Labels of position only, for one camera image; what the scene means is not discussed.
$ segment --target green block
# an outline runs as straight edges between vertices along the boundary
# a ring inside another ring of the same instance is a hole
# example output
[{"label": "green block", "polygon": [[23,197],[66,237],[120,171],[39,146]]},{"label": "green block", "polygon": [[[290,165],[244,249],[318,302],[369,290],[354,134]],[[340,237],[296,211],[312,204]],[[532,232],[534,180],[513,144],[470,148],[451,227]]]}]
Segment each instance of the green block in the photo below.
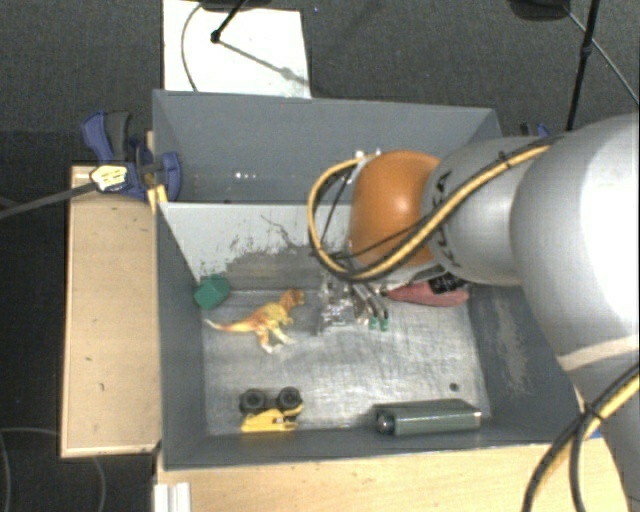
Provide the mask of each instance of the green block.
[{"label": "green block", "polygon": [[202,309],[213,309],[229,296],[229,282],[218,274],[203,279],[193,294]]}]

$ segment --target black wheel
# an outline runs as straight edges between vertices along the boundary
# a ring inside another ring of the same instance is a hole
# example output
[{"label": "black wheel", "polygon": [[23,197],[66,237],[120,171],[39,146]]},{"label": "black wheel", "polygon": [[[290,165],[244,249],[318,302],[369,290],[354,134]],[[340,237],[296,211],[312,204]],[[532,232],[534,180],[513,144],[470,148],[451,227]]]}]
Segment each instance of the black wheel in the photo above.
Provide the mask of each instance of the black wheel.
[{"label": "black wheel", "polygon": [[302,397],[300,396],[300,391],[296,388],[284,388],[280,393],[278,393],[278,398],[276,399],[278,403],[278,407],[281,409],[295,409],[302,403]]},{"label": "black wheel", "polygon": [[267,395],[259,389],[245,391],[240,397],[240,411],[247,414],[249,412],[260,412],[265,409]]}]

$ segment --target blue clamp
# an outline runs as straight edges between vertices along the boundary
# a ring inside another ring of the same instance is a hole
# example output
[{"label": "blue clamp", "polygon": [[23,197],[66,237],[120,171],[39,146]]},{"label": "blue clamp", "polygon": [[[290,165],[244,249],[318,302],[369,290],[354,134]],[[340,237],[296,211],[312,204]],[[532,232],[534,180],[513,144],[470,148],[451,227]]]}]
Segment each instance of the blue clamp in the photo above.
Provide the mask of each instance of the blue clamp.
[{"label": "blue clamp", "polygon": [[538,137],[551,137],[551,130],[544,124],[538,123],[536,128],[538,129]]},{"label": "blue clamp", "polygon": [[91,114],[81,125],[84,143],[95,153],[101,165],[117,162],[127,168],[127,184],[118,187],[118,194],[146,201],[148,187],[142,175],[147,172],[158,175],[164,171],[167,197],[170,201],[177,200],[182,186],[182,167],[177,153],[163,153],[161,164],[154,166],[153,154],[144,142],[132,138],[127,144],[128,120],[129,114],[125,112],[107,114],[98,111]]}]

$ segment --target wooden table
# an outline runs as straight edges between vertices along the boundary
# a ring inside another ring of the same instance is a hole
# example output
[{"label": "wooden table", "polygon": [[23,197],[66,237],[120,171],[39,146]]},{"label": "wooden table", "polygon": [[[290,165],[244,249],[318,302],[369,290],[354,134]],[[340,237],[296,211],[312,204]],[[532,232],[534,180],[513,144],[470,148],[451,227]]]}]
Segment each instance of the wooden table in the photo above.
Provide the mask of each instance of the wooden table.
[{"label": "wooden table", "polygon": [[[87,167],[72,169],[72,185]],[[118,195],[72,201],[63,457],[148,453],[161,437],[159,347],[150,208]],[[165,472],[188,482],[193,512],[324,510],[519,510],[544,445],[261,467]],[[618,474],[601,439],[584,447],[589,510],[625,511]],[[566,464],[535,510],[573,510]]]}]

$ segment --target orange dome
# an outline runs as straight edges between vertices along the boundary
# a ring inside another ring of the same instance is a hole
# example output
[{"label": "orange dome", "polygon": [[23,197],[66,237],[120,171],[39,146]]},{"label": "orange dome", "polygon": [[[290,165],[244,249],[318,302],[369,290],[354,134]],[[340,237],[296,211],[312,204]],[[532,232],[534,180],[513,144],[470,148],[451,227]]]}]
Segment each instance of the orange dome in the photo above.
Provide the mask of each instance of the orange dome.
[{"label": "orange dome", "polygon": [[[349,249],[358,254],[363,249],[415,224],[421,214],[422,193],[431,172],[440,160],[410,150],[383,153],[368,162],[358,176],[351,206]],[[365,265],[392,250],[406,235],[356,256]],[[407,262],[423,265],[433,259],[425,246]]]}]

